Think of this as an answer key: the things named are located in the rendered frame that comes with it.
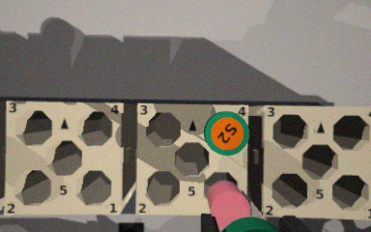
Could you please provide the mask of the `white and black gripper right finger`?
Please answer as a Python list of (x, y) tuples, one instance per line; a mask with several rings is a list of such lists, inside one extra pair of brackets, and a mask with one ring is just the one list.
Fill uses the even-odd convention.
[(311, 232), (299, 219), (295, 216), (283, 216), (279, 219), (280, 232)]

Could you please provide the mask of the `beige block with holes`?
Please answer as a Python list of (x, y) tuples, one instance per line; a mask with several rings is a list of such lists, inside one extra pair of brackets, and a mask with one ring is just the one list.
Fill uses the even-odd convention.
[(209, 214), (208, 190), (222, 180), (247, 195), (247, 144), (223, 156), (204, 138), (205, 123), (221, 111), (239, 114), (248, 125), (248, 105), (138, 104), (137, 215)]
[(249, 106), (248, 128), (247, 196), (263, 217), (371, 220), (371, 107)]
[(6, 174), (6, 102), (0, 101), (0, 208), (4, 206)]
[(6, 101), (4, 215), (119, 215), (136, 189), (137, 107)]

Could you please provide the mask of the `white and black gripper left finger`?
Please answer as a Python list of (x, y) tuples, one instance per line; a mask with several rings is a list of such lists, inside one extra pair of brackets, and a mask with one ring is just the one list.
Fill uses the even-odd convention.
[(201, 232), (219, 232), (216, 218), (212, 214), (201, 214)]

